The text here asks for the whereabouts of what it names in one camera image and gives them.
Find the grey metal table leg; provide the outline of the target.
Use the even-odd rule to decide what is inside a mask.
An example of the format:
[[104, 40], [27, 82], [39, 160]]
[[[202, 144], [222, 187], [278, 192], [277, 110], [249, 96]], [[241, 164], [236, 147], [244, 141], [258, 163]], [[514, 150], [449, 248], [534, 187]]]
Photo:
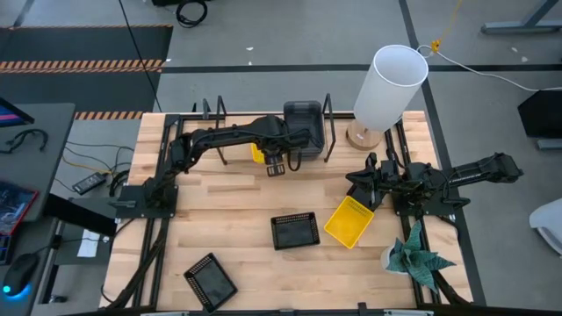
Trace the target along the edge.
[[562, 20], [544, 20], [547, 13], [560, 0], [542, 0], [542, 2], [520, 21], [488, 22], [481, 26], [483, 34], [493, 33], [537, 33], [562, 31]]

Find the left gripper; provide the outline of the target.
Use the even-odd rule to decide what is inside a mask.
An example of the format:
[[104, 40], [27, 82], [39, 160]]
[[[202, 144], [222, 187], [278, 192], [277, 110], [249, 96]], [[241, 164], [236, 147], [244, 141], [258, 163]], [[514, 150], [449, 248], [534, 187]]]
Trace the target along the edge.
[[285, 173], [282, 153], [288, 151], [291, 147], [289, 133], [265, 134], [262, 138], [262, 152], [265, 154], [268, 176], [282, 176]]

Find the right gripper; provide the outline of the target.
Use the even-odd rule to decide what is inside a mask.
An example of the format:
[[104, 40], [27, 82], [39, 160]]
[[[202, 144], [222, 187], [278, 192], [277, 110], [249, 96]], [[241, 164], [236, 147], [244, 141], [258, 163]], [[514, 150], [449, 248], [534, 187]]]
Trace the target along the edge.
[[375, 211], [387, 193], [405, 191], [402, 184], [404, 179], [399, 172], [398, 163], [394, 160], [384, 160], [377, 168], [377, 155], [368, 155], [368, 166], [371, 170], [360, 170], [348, 173], [345, 178], [352, 183], [369, 183], [370, 191], [359, 188], [356, 184], [350, 187], [350, 196], [365, 208]]

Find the grey desk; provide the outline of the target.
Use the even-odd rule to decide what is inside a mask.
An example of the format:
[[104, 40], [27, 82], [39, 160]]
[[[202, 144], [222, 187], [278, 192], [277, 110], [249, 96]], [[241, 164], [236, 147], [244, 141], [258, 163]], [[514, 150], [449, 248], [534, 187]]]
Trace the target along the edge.
[[35, 305], [58, 219], [46, 216], [43, 211], [49, 198], [63, 148], [74, 121], [74, 104], [20, 104], [18, 108], [34, 118], [31, 128], [43, 130], [48, 135], [45, 148], [40, 151], [43, 136], [38, 133], [25, 138], [12, 154], [0, 154], [0, 181], [36, 190], [38, 196], [19, 223], [12, 257], [35, 252], [39, 263], [32, 274], [29, 286], [16, 298], [8, 298], [2, 291], [7, 265], [0, 265], [0, 316], [29, 316]]

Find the black metal shelf frame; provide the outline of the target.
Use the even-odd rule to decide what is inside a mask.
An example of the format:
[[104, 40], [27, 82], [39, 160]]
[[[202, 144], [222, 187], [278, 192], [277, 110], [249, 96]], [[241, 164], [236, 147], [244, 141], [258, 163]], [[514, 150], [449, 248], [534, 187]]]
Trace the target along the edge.
[[324, 105], [322, 108], [322, 114], [324, 118], [329, 119], [329, 126], [331, 132], [331, 143], [328, 146], [328, 151], [326, 153], [326, 157], [324, 158], [324, 162], [328, 162], [336, 143], [335, 119], [334, 119], [334, 112], [332, 106], [332, 99], [329, 93], [327, 93], [325, 96]]
[[[227, 117], [227, 110], [226, 107], [224, 105], [223, 102], [223, 98], [222, 96], [218, 96], [217, 98], [217, 105], [216, 105], [216, 114], [215, 114], [215, 127], [219, 128], [220, 127], [220, 122], [224, 121]], [[227, 166], [227, 160], [225, 159], [224, 155], [223, 155], [223, 151], [217, 147], [216, 148], [219, 157], [221, 159], [221, 162], [223, 165]]]

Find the black rectangular box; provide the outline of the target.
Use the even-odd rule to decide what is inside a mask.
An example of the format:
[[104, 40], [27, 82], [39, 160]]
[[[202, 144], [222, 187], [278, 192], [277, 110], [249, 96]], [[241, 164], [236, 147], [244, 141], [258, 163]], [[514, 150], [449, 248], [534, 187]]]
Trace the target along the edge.
[[562, 139], [562, 90], [540, 90], [517, 110], [529, 137]]

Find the green plant in white pot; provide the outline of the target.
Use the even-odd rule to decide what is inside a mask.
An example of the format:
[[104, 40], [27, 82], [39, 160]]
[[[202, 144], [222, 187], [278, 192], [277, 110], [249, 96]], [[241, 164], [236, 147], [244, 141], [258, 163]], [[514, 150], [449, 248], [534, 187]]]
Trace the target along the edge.
[[396, 239], [383, 251], [380, 257], [381, 266], [390, 273], [408, 274], [418, 284], [427, 286], [437, 293], [436, 281], [432, 272], [456, 266], [456, 264], [442, 258], [437, 252], [423, 250], [421, 232], [422, 223], [417, 220], [405, 243]]

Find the black computer mouse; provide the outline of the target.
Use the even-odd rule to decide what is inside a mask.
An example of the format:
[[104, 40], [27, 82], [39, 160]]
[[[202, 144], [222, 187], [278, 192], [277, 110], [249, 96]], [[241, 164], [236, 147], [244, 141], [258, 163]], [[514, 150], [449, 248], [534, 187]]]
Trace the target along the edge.
[[36, 254], [20, 255], [4, 276], [2, 293], [8, 298], [15, 298], [23, 294], [30, 285], [38, 263], [39, 256]]

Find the monitor with colourful screen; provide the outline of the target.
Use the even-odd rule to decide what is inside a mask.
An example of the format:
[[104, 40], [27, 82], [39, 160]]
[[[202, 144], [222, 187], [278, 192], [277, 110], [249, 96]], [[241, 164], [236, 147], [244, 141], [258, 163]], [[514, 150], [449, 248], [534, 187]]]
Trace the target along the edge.
[[0, 127], [22, 126], [34, 123], [34, 118], [14, 104], [0, 97]]

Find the white chair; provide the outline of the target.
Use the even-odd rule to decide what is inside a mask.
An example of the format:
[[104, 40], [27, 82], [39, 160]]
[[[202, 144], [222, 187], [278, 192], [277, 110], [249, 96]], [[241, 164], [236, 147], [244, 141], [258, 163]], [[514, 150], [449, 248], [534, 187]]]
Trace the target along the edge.
[[538, 207], [530, 214], [529, 223], [562, 258], [562, 198]]

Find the red and blue box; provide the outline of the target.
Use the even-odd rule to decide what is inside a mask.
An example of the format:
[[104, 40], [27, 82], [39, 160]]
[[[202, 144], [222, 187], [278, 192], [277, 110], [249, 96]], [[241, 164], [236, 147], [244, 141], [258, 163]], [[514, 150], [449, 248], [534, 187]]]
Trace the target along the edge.
[[0, 235], [12, 235], [35, 198], [36, 190], [0, 182]]

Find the black perforated plastic basket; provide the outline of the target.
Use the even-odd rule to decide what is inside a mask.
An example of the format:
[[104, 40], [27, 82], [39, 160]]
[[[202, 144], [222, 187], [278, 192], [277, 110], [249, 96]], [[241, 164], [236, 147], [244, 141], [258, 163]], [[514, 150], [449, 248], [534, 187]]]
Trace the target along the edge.
[[314, 212], [278, 216], [270, 219], [275, 250], [300, 248], [321, 243]]
[[215, 313], [238, 292], [214, 253], [207, 254], [187, 269], [184, 279], [207, 315]]

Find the white paper sheet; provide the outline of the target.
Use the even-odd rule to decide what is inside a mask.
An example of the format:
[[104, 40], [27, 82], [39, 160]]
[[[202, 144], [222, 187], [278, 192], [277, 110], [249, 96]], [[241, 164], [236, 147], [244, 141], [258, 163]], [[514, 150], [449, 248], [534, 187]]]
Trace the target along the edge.
[[81, 244], [76, 256], [82, 258], [95, 257], [97, 255], [97, 247], [98, 247], [99, 239], [100, 239], [100, 235], [98, 233], [93, 233], [89, 230], [84, 230], [81, 239]]

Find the black power adapter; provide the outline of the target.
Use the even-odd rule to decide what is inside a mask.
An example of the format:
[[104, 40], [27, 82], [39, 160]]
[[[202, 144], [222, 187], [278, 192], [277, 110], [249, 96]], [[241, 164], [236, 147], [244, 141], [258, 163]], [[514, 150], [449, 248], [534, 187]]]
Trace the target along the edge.
[[106, 174], [101, 174], [99, 172], [93, 173], [87, 176], [83, 180], [72, 185], [72, 189], [75, 193], [80, 196], [86, 194], [87, 192], [97, 188], [98, 186], [106, 182]]

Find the black flat panel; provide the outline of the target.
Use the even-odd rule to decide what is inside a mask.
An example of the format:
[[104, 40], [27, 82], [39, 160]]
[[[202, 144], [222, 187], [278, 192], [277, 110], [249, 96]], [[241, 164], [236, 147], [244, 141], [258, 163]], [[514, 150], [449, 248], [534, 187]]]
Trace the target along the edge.
[[81, 226], [91, 232], [108, 237], [114, 236], [117, 231], [117, 224], [114, 219], [93, 212], [55, 194], [50, 194], [47, 198], [44, 213], [63, 222]]

